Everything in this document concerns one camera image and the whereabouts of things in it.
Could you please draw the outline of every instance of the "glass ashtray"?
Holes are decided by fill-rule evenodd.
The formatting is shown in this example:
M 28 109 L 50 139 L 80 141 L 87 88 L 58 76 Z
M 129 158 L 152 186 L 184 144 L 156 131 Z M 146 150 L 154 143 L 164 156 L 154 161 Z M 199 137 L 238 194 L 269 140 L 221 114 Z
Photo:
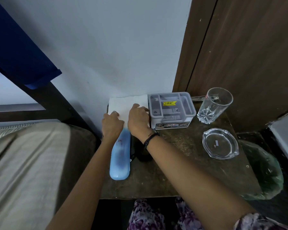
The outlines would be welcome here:
M 203 146 L 210 157 L 226 160 L 239 155 L 238 143 L 229 131 L 211 128 L 203 133 Z

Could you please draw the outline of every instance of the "grey plastic container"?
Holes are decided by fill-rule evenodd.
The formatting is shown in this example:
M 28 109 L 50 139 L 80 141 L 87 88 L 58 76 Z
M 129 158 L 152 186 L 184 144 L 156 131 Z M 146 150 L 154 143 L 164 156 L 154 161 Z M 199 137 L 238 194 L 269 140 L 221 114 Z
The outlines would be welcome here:
M 188 127 L 196 115 L 188 92 L 150 94 L 148 101 L 151 127 L 155 129 Z

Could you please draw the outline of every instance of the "hand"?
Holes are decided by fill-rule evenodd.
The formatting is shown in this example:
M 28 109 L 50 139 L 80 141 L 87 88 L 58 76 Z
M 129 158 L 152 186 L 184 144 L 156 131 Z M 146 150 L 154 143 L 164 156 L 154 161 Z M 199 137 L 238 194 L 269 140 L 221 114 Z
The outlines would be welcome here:
M 135 103 L 129 111 L 128 129 L 131 135 L 144 143 L 152 133 L 152 130 L 149 127 L 149 115 L 146 113 L 149 109 L 139 106 L 139 104 Z
M 104 118 L 101 120 L 104 139 L 114 141 L 118 139 L 124 127 L 124 121 L 119 120 L 118 117 L 119 113 L 116 111 L 113 111 L 110 115 L 104 114 Z

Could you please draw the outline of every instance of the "green plastic bag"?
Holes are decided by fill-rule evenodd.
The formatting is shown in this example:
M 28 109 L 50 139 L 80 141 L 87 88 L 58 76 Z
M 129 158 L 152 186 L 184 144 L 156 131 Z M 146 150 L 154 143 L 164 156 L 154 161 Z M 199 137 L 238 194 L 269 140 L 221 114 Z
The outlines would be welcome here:
M 284 185 L 282 169 L 277 159 L 257 144 L 239 140 L 255 176 L 259 182 L 262 193 L 242 195 L 246 200 L 271 199 L 279 194 Z

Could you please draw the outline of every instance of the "beige bedsheet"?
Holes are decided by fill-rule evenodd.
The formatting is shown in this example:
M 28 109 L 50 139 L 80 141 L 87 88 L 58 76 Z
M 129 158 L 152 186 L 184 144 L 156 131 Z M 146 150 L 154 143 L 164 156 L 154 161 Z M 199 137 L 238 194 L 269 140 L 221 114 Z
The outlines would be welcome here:
M 38 123 L 0 139 L 0 229 L 45 229 L 95 152 L 96 138 Z

